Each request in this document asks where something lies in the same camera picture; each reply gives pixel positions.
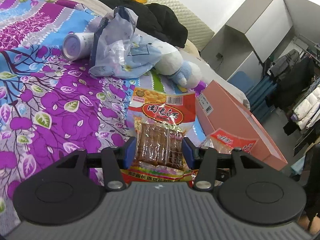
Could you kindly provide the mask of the pink cardboard box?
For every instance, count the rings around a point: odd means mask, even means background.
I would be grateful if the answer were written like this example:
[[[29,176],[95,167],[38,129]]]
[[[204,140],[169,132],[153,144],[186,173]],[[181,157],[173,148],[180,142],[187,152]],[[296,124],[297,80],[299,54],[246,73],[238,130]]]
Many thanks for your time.
[[[276,170],[287,160],[255,116],[217,82],[212,81],[196,99],[196,115],[205,133],[217,129],[246,139],[257,139],[251,155]]]

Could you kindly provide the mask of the grey bedside cabinet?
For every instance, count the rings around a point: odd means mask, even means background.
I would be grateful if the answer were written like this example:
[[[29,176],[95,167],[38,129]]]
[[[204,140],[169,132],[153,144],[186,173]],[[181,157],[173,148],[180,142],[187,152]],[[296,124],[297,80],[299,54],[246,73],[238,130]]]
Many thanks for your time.
[[[292,28],[284,0],[245,0],[200,55],[225,80],[244,72],[258,83],[263,63]]]

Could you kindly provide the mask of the blue floral plastic bag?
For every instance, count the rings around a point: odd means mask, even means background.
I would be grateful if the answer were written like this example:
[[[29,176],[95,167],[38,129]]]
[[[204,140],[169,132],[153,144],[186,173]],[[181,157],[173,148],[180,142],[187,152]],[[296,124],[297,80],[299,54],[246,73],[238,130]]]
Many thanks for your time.
[[[96,77],[138,78],[164,54],[164,42],[135,32],[138,16],[118,6],[101,20],[94,33],[89,73]]]

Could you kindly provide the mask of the black clothing pile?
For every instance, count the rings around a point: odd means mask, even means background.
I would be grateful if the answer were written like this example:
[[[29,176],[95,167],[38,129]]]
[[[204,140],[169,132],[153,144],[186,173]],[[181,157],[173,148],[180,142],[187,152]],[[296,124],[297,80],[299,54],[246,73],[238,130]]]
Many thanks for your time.
[[[143,4],[135,0],[99,0],[111,9],[129,8],[138,15],[137,28],[163,42],[184,48],[188,38],[187,28],[180,24],[175,13],[166,5]]]

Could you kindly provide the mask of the blue chair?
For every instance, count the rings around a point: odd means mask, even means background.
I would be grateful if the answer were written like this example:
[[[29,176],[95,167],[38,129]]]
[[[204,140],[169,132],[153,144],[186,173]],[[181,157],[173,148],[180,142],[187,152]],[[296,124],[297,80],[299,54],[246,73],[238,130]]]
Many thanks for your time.
[[[254,82],[243,71],[236,72],[228,79],[228,82],[245,94],[254,87]]]

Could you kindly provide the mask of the white blue plush toy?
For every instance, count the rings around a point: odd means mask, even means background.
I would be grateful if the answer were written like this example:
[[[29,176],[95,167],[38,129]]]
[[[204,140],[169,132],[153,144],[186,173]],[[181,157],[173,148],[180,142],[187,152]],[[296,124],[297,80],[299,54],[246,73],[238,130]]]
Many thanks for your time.
[[[136,35],[131,44],[131,56],[142,66],[138,67],[140,76],[153,70],[177,85],[192,89],[201,82],[202,74],[197,64],[183,59],[180,51],[173,45],[150,35]]]

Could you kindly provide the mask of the cream quilted headboard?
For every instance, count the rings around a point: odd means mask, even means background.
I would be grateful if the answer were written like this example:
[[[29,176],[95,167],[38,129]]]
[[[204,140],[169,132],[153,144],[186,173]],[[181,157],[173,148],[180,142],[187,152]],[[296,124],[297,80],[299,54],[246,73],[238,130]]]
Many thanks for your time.
[[[188,29],[188,40],[198,50],[202,50],[214,36],[214,31],[179,0],[147,0],[147,3],[158,3],[169,7],[179,22]]]

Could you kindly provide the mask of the purple floral bedsheet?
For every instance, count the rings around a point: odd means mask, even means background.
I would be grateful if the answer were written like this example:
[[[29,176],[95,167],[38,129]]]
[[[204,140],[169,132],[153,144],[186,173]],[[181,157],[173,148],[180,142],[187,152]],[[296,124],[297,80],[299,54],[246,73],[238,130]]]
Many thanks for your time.
[[[121,146],[135,88],[165,101],[184,89],[150,70],[136,79],[96,77],[69,61],[64,38],[94,32],[101,17],[68,0],[1,0],[1,234],[20,223],[13,194],[26,179],[85,148]]]

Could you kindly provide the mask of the white purple can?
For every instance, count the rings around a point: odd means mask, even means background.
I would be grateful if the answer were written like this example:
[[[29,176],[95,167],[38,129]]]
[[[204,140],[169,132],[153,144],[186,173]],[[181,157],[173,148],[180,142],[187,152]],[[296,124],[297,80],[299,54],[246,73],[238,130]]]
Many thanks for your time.
[[[90,57],[93,42],[94,33],[70,33],[62,43],[62,53],[70,61]]]

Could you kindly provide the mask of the red clear snack bag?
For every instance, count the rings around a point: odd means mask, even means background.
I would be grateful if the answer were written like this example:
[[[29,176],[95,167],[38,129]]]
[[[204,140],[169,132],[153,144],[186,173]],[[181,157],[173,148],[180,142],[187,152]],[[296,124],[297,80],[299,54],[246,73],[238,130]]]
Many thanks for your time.
[[[214,148],[217,152],[224,154],[231,154],[233,149],[240,148],[250,154],[257,141],[257,139],[238,137],[219,128],[207,135],[200,147]]]

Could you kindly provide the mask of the white puffer jacket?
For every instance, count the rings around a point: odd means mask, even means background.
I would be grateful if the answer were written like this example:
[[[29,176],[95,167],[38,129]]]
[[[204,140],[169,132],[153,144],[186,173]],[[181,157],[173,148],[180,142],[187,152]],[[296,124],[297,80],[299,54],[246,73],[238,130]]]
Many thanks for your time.
[[[319,120],[320,88],[317,86],[293,111],[300,130],[311,128]]]

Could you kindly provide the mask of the red tofu snack bag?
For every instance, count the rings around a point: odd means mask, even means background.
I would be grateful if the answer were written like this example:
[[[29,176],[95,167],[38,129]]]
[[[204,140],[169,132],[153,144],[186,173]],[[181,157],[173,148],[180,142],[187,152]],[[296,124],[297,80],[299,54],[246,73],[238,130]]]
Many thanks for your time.
[[[127,123],[137,137],[136,153],[126,181],[190,181],[193,173],[182,153],[182,140],[195,119],[195,93],[165,94],[136,87]]]

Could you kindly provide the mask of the black hanging coat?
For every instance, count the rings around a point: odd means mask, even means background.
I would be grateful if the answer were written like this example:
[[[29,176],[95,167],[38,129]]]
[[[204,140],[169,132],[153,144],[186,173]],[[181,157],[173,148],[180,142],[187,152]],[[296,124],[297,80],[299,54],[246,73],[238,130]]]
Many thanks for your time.
[[[309,57],[295,64],[291,72],[278,83],[276,89],[266,96],[267,107],[274,106],[285,110],[291,106],[302,91],[311,85],[314,67],[313,59]]]

